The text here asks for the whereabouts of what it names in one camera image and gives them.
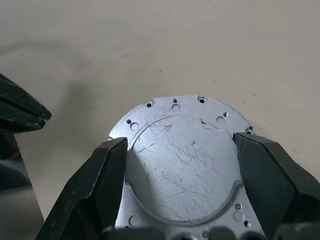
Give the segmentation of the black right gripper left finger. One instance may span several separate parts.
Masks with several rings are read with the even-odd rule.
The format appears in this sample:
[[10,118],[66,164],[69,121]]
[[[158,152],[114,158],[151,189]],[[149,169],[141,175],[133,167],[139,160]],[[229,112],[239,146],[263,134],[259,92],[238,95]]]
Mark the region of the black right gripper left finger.
[[115,226],[122,199],[128,140],[103,142],[65,184],[35,240],[99,240]]

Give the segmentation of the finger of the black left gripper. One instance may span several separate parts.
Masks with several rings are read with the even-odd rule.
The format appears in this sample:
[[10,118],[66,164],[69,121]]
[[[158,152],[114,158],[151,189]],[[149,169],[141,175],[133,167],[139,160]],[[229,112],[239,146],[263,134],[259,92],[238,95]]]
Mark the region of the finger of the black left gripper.
[[50,120],[51,112],[22,87],[0,73],[0,100],[38,118]]
[[45,126],[46,121],[47,109],[39,103],[25,108],[0,100],[0,132],[37,131]]

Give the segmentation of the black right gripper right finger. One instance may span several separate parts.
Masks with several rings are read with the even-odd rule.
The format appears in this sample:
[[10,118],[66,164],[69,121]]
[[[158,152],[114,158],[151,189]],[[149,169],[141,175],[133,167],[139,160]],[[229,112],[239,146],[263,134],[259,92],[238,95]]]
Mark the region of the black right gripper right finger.
[[320,182],[278,142],[244,132],[233,141],[246,195],[267,240],[320,240]]

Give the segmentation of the silver round motor lid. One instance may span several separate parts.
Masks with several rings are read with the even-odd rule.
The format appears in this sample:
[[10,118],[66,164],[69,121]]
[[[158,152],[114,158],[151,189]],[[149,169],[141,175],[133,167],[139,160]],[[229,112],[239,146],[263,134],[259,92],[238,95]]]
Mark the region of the silver round motor lid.
[[262,232],[233,141],[252,125],[233,107],[198,95],[157,97],[130,110],[110,139],[128,141],[116,227],[158,227],[207,239],[214,227]]

